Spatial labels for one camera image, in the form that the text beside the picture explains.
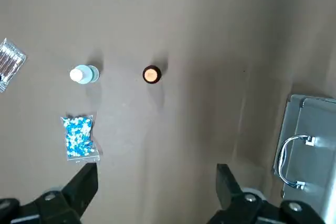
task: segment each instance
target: bottle cap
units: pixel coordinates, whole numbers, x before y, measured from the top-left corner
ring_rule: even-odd
[[[74,68],[70,71],[70,78],[71,80],[78,82],[83,79],[83,72],[77,68]]]
[[[161,70],[154,65],[146,67],[142,72],[142,77],[149,84],[157,83],[161,79]]]

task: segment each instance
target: plastic bag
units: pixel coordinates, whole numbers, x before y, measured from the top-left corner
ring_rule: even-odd
[[[65,145],[68,161],[97,162],[100,161],[99,151],[93,142],[93,115],[75,118],[61,118],[66,129]]]

